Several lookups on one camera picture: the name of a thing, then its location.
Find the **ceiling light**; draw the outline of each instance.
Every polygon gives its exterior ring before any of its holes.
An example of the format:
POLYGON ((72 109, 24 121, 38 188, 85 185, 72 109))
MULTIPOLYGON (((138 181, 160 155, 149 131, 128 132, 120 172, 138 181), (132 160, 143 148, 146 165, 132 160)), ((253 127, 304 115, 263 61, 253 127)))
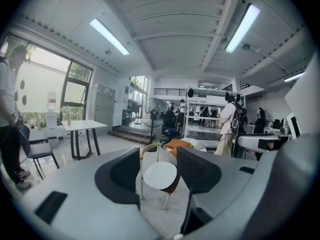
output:
POLYGON ((260 13, 260 9, 255 7, 254 5, 250 5, 247 9, 239 27, 237 28, 235 34, 233 35, 231 41, 225 48, 225 51, 228 53, 232 53, 241 40, 244 38, 248 30, 250 29, 251 25, 254 23, 255 19, 257 18, 258 14, 260 13))
POLYGON ((94 27, 101 35, 103 35, 111 44, 113 44, 123 55, 128 55, 127 49, 106 29, 102 23, 96 18, 90 22, 90 25, 94 27))
POLYGON ((291 76, 291 77, 285 79, 284 81, 285 81, 285 82, 292 81, 292 80, 294 80, 294 79, 297 79, 297 78, 299 78, 299 77, 302 77, 304 73, 305 73, 305 72, 302 72, 302 73, 300 73, 300 74, 296 74, 296 75, 294 75, 294 76, 291 76))

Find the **ceiling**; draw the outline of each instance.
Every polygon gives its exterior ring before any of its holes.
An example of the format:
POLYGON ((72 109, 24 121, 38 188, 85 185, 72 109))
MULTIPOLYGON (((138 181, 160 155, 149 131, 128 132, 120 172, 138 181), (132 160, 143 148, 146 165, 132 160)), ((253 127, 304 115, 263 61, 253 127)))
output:
POLYGON ((268 88, 303 70, 315 49, 309 35, 300 34, 298 40, 297 33, 308 31, 291 0, 27 0, 18 14, 122 76, 184 75, 224 82, 237 77, 268 88), (249 3, 260 14, 228 53, 226 45, 249 3), (90 26, 95 18, 129 55, 90 26), (244 44, 250 49, 243 50, 244 44), (276 59, 267 63, 269 56, 276 59))

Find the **gray cabinet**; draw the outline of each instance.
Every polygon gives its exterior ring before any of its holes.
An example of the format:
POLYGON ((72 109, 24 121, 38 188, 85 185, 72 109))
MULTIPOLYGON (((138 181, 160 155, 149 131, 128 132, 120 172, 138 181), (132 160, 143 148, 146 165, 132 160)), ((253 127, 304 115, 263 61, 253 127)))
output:
POLYGON ((97 128, 96 134, 107 134, 112 131, 115 111, 116 91, 102 84, 94 84, 91 89, 89 100, 88 119, 95 120, 107 125, 107 127, 97 128))

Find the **white chair seat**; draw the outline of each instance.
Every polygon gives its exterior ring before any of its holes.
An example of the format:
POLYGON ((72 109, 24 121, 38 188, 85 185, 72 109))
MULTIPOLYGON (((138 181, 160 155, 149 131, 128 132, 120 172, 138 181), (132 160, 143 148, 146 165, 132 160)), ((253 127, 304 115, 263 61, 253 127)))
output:
POLYGON ((156 162, 144 173, 143 180, 150 187, 163 190, 169 187, 177 176, 177 168, 169 162, 156 162))

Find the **white shirt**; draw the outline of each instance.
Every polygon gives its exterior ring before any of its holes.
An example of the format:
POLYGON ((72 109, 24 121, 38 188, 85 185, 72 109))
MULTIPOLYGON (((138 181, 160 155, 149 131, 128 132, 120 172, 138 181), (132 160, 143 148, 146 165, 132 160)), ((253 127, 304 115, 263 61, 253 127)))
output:
POLYGON ((184 113, 186 109, 186 103, 185 102, 181 102, 180 104, 180 113, 184 113))
POLYGON ((220 124, 223 125, 221 129, 221 134, 230 134, 231 130, 231 121, 234 118, 234 114, 236 111, 235 105, 232 103, 228 103, 220 114, 220 124))
MULTIPOLYGON (((9 113, 15 112, 16 73, 10 69, 6 59, 0 63, 0 90, 4 91, 3 100, 9 113)), ((9 122, 0 115, 0 127, 8 126, 9 122)))

